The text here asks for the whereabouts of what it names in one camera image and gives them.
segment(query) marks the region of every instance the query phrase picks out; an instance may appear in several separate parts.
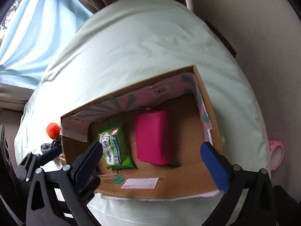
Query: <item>pink plastic roll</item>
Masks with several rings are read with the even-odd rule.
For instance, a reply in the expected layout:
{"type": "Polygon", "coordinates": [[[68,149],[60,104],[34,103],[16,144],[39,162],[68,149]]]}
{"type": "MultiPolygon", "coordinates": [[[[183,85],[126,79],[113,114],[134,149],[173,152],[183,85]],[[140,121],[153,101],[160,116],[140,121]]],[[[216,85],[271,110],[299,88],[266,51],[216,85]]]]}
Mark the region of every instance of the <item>pink plastic roll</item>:
{"type": "Polygon", "coordinates": [[[271,154],[271,170],[277,169],[283,159],[284,147],[281,141],[269,141],[271,154]]]}

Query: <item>pink object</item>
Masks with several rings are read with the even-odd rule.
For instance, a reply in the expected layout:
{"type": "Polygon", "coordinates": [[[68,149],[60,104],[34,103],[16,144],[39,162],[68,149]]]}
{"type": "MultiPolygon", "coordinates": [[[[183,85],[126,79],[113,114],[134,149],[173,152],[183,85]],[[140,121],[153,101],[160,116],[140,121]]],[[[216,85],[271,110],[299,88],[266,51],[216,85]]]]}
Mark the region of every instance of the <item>pink object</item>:
{"type": "Polygon", "coordinates": [[[271,170],[273,171],[277,169],[282,162],[284,155],[284,147],[281,141],[269,141],[269,145],[271,154],[271,170]]]}
{"type": "Polygon", "coordinates": [[[140,161],[157,165],[171,162],[171,127],[167,111],[139,113],[136,118],[136,149],[140,161]]]}

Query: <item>green sticker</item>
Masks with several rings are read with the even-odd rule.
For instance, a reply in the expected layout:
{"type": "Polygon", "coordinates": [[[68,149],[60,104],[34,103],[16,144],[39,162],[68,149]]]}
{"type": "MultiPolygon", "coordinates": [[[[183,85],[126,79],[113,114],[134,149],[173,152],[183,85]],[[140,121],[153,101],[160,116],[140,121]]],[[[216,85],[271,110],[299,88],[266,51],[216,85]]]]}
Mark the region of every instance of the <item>green sticker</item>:
{"type": "Polygon", "coordinates": [[[124,180],[124,176],[118,176],[114,180],[114,184],[120,184],[124,180]]]}

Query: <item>white label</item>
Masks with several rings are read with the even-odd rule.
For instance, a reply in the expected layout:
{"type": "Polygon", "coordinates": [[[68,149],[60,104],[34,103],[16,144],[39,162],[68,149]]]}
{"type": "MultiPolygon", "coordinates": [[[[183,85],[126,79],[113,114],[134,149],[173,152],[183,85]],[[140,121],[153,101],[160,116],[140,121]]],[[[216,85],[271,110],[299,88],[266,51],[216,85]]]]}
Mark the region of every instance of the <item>white label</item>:
{"type": "Polygon", "coordinates": [[[108,165],[114,165],[114,154],[110,146],[109,133],[101,133],[99,135],[99,141],[102,144],[103,154],[106,157],[106,163],[108,165]]]}
{"type": "Polygon", "coordinates": [[[165,96],[166,94],[171,92],[171,89],[168,84],[162,84],[156,87],[152,87],[150,89],[151,94],[157,98],[157,97],[162,97],[165,96]]]}
{"type": "Polygon", "coordinates": [[[83,121],[85,121],[85,119],[77,117],[77,116],[71,116],[71,118],[69,118],[72,121],[75,121],[77,123],[82,123],[83,121]]]}
{"type": "Polygon", "coordinates": [[[154,189],[158,177],[153,178],[129,178],[121,186],[121,189],[154,189]]]}

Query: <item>orange pom-pom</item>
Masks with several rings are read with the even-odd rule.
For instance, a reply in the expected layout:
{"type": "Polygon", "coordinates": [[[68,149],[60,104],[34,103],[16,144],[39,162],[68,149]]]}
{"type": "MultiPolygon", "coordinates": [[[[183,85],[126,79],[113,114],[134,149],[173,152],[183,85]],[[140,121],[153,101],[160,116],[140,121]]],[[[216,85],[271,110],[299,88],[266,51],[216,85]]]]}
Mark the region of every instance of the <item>orange pom-pom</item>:
{"type": "Polygon", "coordinates": [[[54,122],[49,123],[46,127],[46,133],[51,139],[57,139],[60,136],[60,126],[54,122]]]}

